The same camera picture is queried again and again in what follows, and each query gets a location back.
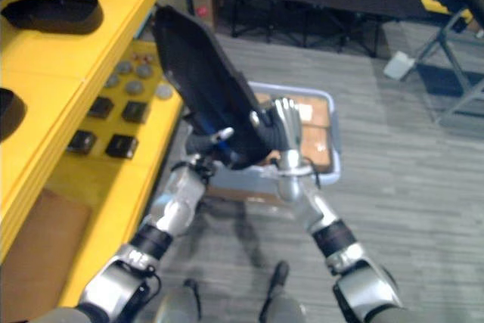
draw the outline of gray round disc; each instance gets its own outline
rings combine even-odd
[[[162,100],[166,100],[172,97],[173,95],[173,90],[172,86],[170,85],[158,85],[157,90],[155,91],[155,94],[161,98]]]
[[[144,91],[143,82],[135,79],[134,81],[130,81],[126,83],[126,86],[124,89],[130,95],[139,95]]]
[[[140,64],[136,67],[136,74],[142,79],[147,79],[153,75],[153,68],[149,64]]]
[[[129,61],[121,61],[116,65],[116,72],[121,73],[122,75],[126,75],[130,73],[132,70],[131,62]]]
[[[119,83],[119,77],[115,73],[111,73],[111,75],[107,78],[107,81],[104,83],[105,88],[114,87]]]

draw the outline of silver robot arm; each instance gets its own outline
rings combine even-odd
[[[273,107],[281,118],[288,146],[278,161],[279,195],[315,239],[331,274],[339,276],[333,290],[345,319],[350,323],[416,322],[404,309],[391,275],[369,257],[316,187],[314,171],[300,153],[297,104],[281,98],[273,101]]]
[[[121,323],[155,295],[149,279],[173,239],[184,234],[213,172],[211,162],[194,155],[175,165],[162,203],[155,205],[135,236],[122,245],[86,285],[75,308],[57,308],[32,323]]]

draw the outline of yellow shelf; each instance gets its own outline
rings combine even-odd
[[[421,0],[423,6],[428,11],[433,11],[435,13],[442,13],[448,14],[448,10],[442,4],[440,4],[437,0]],[[472,14],[469,11],[465,11],[462,16],[466,19],[467,22],[470,22],[473,19]]]
[[[4,0],[2,7],[16,0]],[[156,0],[99,0],[104,21],[85,36],[19,30],[2,17],[2,85],[27,107],[2,149],[5,258],[36,196]]]
[[[156,57],[156,48],[151,42],[133,42],[123,60],[130,60],[133,52]],[[62,306],[77,303],[86,283],[135,232],[182,108],[182,100],[176,93],[168,100],[154,95],[157,85],[167,83],[159,66],[154,67],[151,78],[142,81],[143,94],[135,97],[124,91],[125,84],[134,78],[133,73],[121,76],[119,85],[102,89],[100,96],[114,103],[108,118],[87,116],[79,126],[98,137],[91,152],[87,156],[66,152],[46,183],[46,188],[86,203],[93,211],[59,302]],[[146,123],[128,123],[121,117],[128,101],[149,103]],[[139,145],[131,160],[104,153],[114,133],[138,139]]]

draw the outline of brown cardboard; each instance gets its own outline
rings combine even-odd
[[[44,190],[2,265],[2,322],[33,319],[57,305],[90,209]]]
[[[283,203],[281,199],[274,194],[218,188],[213,187],[212,185],[208,186],[205,195],[209,197],[225,198],[227,200],[239,200],[248,203],[269,203],[274,205]]]

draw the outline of black cable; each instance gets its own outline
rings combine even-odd
[[[161,278],[160,276],[154,272],[151,278],[155,278],[157,280],[157,289],[150,295],[149,298],[147,298],[139,307],[139,310],[143,309],[153,298],[158,295],[161,291]]]
[[[313,162],[312,159],[308,157],[302,157],[302,158],[307,160],[309,164],[311,164],[312,172],[315,175],[316,187],[318,187],[318,189],[321,189],[321,181],[319,180],[319,172],[318,172],[318,169],[316,168],[315,162]]]

